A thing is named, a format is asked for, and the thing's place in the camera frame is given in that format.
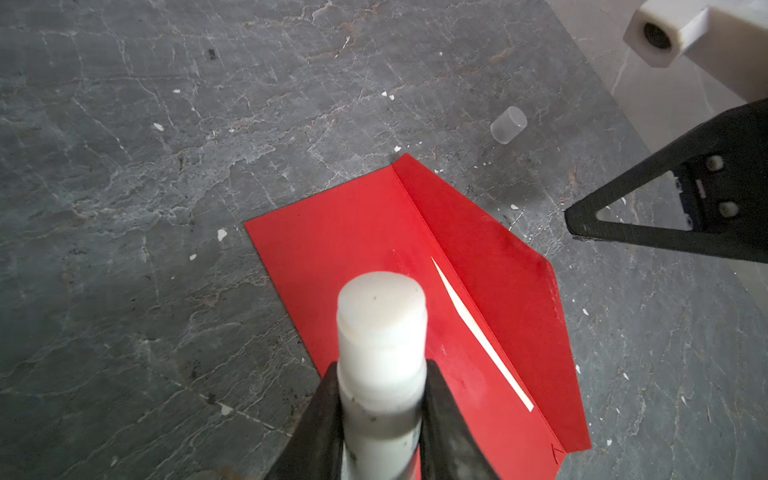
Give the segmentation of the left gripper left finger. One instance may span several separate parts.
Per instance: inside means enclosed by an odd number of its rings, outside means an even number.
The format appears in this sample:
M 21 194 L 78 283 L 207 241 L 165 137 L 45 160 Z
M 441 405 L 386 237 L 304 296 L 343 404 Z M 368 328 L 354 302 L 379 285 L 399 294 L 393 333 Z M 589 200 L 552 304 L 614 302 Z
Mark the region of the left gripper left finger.
M 337 363 L 333 362 L 265 479 L 340 479 L 342 419 Z

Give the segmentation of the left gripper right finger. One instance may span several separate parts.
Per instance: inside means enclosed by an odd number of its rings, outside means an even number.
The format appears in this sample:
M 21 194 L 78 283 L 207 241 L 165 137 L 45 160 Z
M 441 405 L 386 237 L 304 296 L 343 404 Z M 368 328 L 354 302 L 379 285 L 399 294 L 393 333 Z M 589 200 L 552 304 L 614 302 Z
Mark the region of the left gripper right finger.
M 422 479 L 494 479 L 435 360 L 426 361 L 419 440 Z

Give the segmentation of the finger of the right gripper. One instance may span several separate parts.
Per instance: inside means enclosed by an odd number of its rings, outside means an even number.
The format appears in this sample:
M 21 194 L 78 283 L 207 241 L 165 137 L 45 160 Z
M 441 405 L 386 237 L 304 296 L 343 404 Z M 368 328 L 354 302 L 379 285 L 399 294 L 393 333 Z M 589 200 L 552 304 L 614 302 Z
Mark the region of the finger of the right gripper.
M 646 220 L 609 218 L 632 193 L 662 196 Z M 767 261 L 767 102 L 701 123 L 565 211 L 578 238 Z

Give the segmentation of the red envelope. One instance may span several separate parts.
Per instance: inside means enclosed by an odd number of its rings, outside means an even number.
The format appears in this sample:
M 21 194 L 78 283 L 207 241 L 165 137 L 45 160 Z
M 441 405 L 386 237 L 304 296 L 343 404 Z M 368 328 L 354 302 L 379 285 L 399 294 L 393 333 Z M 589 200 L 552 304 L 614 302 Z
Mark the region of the red envelope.
M 339 356 L 342 287 L 369 272 L 402 274 L 426 296 L 426 355 L 502 478 L 552 479 L 567 455 L 590 448 L 551 264 L 413 157 L 246 228 L 320 373 Z M 432 258 L 534 403 L 532 412 L 459 317 Z

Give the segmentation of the beige letter paper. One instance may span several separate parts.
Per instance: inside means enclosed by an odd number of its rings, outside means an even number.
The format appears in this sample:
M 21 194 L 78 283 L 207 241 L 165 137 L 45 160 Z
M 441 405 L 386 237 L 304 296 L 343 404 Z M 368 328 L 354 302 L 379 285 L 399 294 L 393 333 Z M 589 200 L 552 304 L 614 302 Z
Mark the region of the beige letter paper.
M 525 393 L 524 389 L 517 382 L 514 375 L 510 372 L 509 368 L 503 362 L 502 358 L 500 357 L 500 355 L 498 354 L 498 352 L 496 351 L 492 343 L 489 341 L 484 331 L 480 328 L 474 316 L 466 307 L 466 305 L 464 304 L 464 302 L 462 301 L 462 299 L 460 298 L 460 296 L 458 295 L 458 293 L 456 292 L 456 290 L 454 289 L 450 281 L 447 279 L 446 275 L 443 273 L 443 271 L 441 270 L 440 266 L 438 265 L 438 263 L 434 258 L 432 258 L 432 263 L 459 317 L 462 319 L 466 327 L 475 337 L 478 344 L 483 348 L 486 355 L 493 362 L 497 370 L 500 372 L 500 374 L 504 377 L 504 379 L 507 381 L 509 386 L 516 393 L 516 395 L 518 396 L 520 401 L 523 403 L 525 408 L 529 412 L 532 412 L 534 410 L 534 403 L 531 401 L 531 399 Z

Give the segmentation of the white glue stick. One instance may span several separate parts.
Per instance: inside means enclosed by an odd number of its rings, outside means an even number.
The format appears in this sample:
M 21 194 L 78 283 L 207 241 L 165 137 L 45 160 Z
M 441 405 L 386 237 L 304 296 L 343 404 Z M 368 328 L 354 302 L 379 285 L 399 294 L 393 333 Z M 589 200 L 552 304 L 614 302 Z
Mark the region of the white glue stick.
M 410 479 L 422 426 L 428 315 L 419 283 L 392 272 L 348 282 L 337 304 L 347 479 Z

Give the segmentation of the translucent glue stick cap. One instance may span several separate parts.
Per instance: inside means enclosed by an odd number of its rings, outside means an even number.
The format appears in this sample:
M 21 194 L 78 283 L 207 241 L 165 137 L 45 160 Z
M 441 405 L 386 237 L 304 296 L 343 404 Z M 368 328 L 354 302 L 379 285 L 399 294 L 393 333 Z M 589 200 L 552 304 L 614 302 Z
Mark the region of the translucent glue stick cap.
M 506 145 L 517 137 L 528 125 L 525 113 L 517 106 L 510 106 L 490 125 L 493 138 Z

